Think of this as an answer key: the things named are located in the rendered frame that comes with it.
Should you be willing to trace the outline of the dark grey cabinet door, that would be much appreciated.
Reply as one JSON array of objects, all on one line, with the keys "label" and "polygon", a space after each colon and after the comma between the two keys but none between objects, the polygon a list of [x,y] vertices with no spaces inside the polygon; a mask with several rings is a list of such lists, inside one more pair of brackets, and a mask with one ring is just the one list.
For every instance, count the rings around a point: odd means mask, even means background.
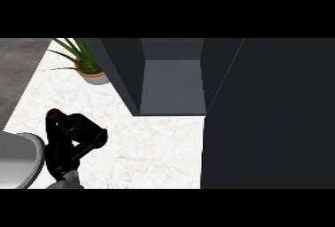
[{"label": "dark grey cabinet door", "polygon": [[335,188],[335,39],[244,41],[204,119],[206,188]]}]

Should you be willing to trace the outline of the green potted plant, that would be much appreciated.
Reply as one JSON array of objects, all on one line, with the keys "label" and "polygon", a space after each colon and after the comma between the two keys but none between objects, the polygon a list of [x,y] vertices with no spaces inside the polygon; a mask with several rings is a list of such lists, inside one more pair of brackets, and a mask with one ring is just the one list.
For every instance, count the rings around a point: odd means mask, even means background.
[{"label": "green potted plant", "polygon": [[110,78],[83,39],[76,38],[74,40],[70,40],[66,38],[61,40],[54,38],[52,40],[66,48],[72,55],[55,50],[52,50],[52,53],[67,58],[76,65],[69,68],[61,67],[61,70],[67,69],[77,71],[85,81],[92,85],[104,85],[110,83]]}]

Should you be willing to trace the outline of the grey round basin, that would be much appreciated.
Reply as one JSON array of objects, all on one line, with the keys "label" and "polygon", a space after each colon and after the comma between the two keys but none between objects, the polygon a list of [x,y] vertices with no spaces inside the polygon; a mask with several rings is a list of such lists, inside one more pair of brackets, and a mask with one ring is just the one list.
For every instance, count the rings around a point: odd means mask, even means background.
[{"label": "grey round basin", "polygon": [[45,142],[32,133],[0,131],[0,189],[29,189],[45,164]]}]

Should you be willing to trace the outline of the dark wine bottle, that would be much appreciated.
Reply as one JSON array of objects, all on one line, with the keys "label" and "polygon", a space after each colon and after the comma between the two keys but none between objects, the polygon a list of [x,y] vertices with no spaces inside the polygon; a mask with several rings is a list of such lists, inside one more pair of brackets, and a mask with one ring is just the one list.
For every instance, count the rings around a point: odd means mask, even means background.
[{"label": "dark wine bottle", "polygon": [[67,115],[60,109],[52,109],[48,119],[60,125],[64,136],[79,143],[101,131],[101,126],[80,113]]}]

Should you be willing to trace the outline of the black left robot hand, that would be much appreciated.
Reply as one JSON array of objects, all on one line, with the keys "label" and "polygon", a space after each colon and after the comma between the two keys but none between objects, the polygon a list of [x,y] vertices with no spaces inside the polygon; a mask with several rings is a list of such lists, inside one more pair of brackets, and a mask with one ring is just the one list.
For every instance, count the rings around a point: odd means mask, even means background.
[{"label": "black left robot hand", "polygon": [[108,142],[108,130],[83,114],[76,113],[63,119],[46,117],[49,144],[45,148],[48,170],[57,181],[79,169],[80,159]]}]

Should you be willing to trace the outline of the dark grey cabinet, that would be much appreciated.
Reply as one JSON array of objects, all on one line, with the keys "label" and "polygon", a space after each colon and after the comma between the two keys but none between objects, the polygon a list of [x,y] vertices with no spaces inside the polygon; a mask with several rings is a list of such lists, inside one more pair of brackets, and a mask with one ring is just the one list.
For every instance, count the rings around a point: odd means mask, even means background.
[{"label": "dark grey cabinet", "polygon": [[88,48],[135,116],[204,116],[241,38],[88,38]]}]

